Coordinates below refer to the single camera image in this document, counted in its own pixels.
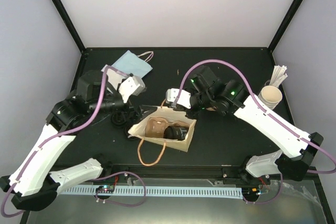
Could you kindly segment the beige paper bag with handles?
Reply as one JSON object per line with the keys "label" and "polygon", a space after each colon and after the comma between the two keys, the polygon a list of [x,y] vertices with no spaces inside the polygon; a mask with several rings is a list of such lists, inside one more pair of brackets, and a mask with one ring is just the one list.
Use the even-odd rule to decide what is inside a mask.
{"label": "beige paper bag with handles", "polygon": [[[150,167],[161,160],[166,148],[188,152],[196,122],[196,119],[188,119],[185,111],[176,111],[163,105],[142,105],[138,118],[127,133],[140,139],[137,148],[138,159],[143,166]],[[157,159],[152,163],[146,163],[142,159],[141,147],[144,142],[162,146]]]}

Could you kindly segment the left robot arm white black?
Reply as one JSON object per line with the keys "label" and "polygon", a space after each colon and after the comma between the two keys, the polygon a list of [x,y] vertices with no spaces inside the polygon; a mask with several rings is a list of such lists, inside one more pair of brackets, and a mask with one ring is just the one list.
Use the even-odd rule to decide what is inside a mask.
{"label": "left robot arm white black", "polygon": [[40,211],[68,188],[86,181],[108,181],[113,174],[112,164],[101,154],[63,170],[51,168],[101,111],[120,112],[124,118],[132,111],[129,97],[144,88],[140,77],[113,67],[83,74],[76,88],[47,116],[41,135],[25,161],[13,174],[1,177],[1,189],[6,197],[13,195],[15,208],[20,213]]}

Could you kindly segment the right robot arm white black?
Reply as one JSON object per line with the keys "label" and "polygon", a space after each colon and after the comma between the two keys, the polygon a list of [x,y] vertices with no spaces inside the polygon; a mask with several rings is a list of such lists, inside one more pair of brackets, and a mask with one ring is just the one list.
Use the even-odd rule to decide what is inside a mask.
{"label": "right robot arm white black", "polygon": [[235,80],[224,83],[208,66],[196,68],[188,78],[193,88],[166,92],[166,101],[184,107],[187,118],[194,119],[200,110],[212,108],[222,116],[231,114],[247,122],[279,147],[273,153],[247,157],[238,171],[243,183],[274,174],[295,181],[304,179],[317,153],[314,146],[321,145],[322,135],[296,128],[257,96],[248,94],[242,84]]}

